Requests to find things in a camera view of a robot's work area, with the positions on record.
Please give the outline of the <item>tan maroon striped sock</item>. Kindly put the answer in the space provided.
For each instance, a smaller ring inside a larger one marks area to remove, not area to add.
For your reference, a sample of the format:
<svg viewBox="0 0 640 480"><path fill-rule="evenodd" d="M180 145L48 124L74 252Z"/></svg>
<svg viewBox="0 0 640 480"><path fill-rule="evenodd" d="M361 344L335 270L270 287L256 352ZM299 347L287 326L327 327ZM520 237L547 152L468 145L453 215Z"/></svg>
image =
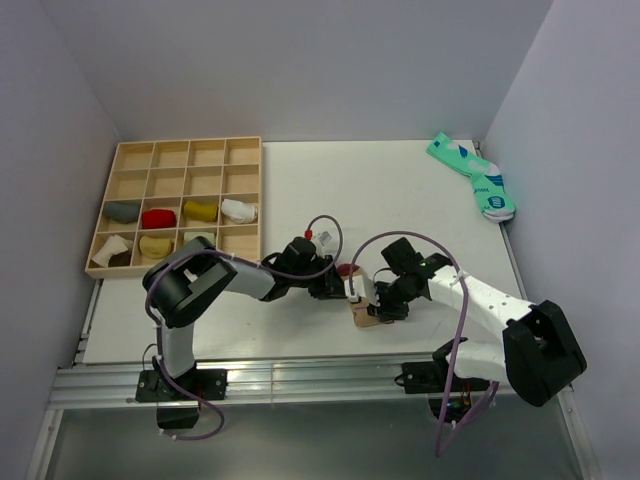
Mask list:
<svg viewBox="0 0 640 480"><path fill-rule="evenodd" d="M355 264L343 263L337 272L344 282L345 296L353 316L354 325L358 328L369 328L380 324L374 311L369 307L378 306L377 294L373 281L364 269Z"/></svg>

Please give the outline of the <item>pale green ankle sock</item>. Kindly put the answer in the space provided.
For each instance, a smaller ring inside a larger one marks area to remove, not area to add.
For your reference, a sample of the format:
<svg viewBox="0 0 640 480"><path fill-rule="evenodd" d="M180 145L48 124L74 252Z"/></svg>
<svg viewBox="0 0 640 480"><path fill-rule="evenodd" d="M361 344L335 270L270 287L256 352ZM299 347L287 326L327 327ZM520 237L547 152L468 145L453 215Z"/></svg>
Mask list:
<svg viewBox="0 0 640 480"><path fill-rule="evenodd" d="M183 234L183 242L188 243L197 237L206 239L212 246L216 245L216 233L214 231L186 231Z"/></svg>

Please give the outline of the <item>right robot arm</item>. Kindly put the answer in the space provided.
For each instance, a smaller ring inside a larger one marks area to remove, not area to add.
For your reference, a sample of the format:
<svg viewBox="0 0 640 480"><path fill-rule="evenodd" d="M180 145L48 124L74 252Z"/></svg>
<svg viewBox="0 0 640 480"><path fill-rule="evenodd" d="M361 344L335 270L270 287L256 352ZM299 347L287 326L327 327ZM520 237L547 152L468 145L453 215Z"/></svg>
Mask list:
<svg viewBox="0 0 640 480"><path fill-rule="evenodd" d="M351 283L368 301L370 316L380 322L404 320L410 302L425 298L464 314L493 337L463 336L439 347L427 362L404 365L406 393L480 391L499 383L541 407L585 372L586 358L557 304L514 298L457 270L440 253L423 257L405 238L382 256L396 276L392 282L363 277Z"/></svg>

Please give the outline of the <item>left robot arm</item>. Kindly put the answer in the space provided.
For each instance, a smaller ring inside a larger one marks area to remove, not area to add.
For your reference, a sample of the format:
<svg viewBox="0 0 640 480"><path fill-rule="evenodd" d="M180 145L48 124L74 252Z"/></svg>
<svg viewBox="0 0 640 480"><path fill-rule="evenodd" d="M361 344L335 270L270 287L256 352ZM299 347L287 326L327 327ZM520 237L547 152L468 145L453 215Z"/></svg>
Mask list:
<svg viewBox="0 0 640 480"><path fill-rule="evenodd" d="M183 399L194 389L194 323L222 293L272 302L300 288L316 300L345 298L334 258L304 237L255 264L197 236L152 267L142 285L145 309L159 329L158 385L172 399Z"/></svg>

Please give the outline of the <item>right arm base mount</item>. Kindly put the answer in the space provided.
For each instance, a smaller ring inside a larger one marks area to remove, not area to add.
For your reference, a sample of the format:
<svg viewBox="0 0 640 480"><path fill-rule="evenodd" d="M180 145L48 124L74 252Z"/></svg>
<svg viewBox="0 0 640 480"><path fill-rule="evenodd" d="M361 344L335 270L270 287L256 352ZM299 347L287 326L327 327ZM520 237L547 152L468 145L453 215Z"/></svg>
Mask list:
<svg viewBox="0 0 640 480"><path fill-rule="evenodd" d="M394 383L406 394L440 394L444 392L448 372L446 356L451 353L453 341L441 346L430 361L405 362ZM462 379L453 375L451 393L447 401L445 423L458 423L473 406L472 394L488 389L490 382L478 378Z"/></svg>

